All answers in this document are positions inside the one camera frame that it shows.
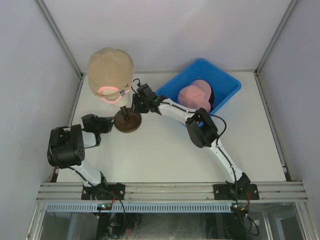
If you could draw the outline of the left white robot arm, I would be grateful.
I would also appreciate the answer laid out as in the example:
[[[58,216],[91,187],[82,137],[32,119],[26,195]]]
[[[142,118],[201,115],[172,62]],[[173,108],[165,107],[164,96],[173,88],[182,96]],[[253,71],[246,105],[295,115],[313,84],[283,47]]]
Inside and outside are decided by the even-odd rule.
[[[86,149],[99,147],[101,135],[110,133],[113,126],[113,117],[87,114],[80,118],[78,124],[56,127],[50,131],[48,163],[61,170],[71,170],[98,200],[106,199],[110,188],[104,174],[86,159]]]

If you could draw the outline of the pink baseball cap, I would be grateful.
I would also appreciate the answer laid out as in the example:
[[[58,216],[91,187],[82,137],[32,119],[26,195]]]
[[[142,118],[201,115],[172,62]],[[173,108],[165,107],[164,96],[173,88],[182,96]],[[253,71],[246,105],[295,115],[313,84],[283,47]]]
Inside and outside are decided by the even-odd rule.
[[[129,93],[129,87],[118,89],[117,87],[103,86],[97,90],[97,96],[108,104],[117,104],[124,100]]]

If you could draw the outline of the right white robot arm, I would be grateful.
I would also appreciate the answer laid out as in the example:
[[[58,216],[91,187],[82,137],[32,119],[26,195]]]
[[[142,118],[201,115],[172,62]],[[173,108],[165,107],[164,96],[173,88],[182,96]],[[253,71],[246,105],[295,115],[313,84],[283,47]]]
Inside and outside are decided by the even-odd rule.
[[[133,92],[132,108],[135,113],[156,113],[180,122],[186,127],[189,138],[196,147],[207,148],[211,152],[226,176],[231,199],[240,200],[250,196],[250,178],[235,164],[223,147],[221,136],[227,129],[223,118],[208,113],[202,107],[191,109],[164,95],[158,96],[147,83],[138,83]]]

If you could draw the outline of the dark cap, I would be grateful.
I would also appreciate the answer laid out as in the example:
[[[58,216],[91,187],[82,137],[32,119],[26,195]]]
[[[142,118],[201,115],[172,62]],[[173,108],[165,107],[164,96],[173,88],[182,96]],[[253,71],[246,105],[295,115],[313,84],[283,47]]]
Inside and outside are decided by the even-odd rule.
[[[211,110],[214,109],[214,107],[213,107],[214,101],[215,101],[215,94],[214,94],[212,87],[210,87],[210,97],[209,97],[208,102],[210,103]]]

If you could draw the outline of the blue plastic bin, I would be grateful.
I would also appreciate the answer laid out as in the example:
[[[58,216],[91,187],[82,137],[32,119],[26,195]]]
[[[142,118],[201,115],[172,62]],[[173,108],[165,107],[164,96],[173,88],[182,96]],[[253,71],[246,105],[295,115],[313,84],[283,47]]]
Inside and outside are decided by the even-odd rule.
[[[182,124],[187,121],[187,118],[192,117],[199,109],[187,108],[178,104],[178,95],[180,90],[196,80],[206,81],[213,89],[215,96],[213,110],[207,112],[202,108],[206,111],[204,115],[209,118],[215,115],[242,87],[237,79],[215,65],[204,59],[197,59],[156,91],[158,96],[167,97],[158,107],[160,114],[173,118]]]

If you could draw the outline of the dark round wooden stand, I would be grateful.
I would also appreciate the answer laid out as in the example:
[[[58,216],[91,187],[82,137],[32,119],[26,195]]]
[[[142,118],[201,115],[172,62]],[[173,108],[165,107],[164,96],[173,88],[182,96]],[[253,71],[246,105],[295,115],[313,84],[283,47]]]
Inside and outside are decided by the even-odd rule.
[[[133,112],[131,108],[123,106],[115,114],[113,121],[114,126],[121,133],[132,133],[140,127],[142,117],[140,113]]]

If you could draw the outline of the beige cap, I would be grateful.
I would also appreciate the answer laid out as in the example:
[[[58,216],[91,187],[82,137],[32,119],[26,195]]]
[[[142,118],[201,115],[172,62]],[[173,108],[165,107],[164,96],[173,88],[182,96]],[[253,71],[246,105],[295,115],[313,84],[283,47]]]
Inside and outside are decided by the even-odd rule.
[[[87,66],[87,79],[93,94],[101,87],[122,89],[132,85],[133,59],[126,52],[105,47],[93,53]]]

